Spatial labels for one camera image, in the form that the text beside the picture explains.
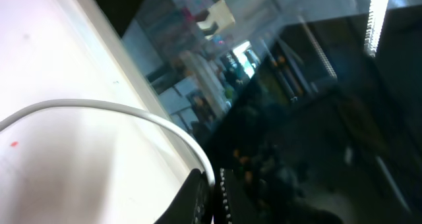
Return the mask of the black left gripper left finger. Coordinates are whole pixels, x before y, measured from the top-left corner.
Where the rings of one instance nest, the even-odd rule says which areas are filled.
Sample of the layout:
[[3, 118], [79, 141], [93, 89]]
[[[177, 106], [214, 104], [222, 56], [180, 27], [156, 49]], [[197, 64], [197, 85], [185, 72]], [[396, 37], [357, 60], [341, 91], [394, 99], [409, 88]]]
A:
[[211, 191], [206, 175], [193, 169], [155, 224], [210, 224]]

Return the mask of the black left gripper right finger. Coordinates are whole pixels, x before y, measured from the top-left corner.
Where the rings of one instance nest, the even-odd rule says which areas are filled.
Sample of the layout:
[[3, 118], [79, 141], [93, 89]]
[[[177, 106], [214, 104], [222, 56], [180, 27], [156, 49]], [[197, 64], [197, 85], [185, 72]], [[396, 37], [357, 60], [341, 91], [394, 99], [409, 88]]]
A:
[[258, 212], [232, 170], [216, 173], [214, 188], [215, 224], [259, 224]]

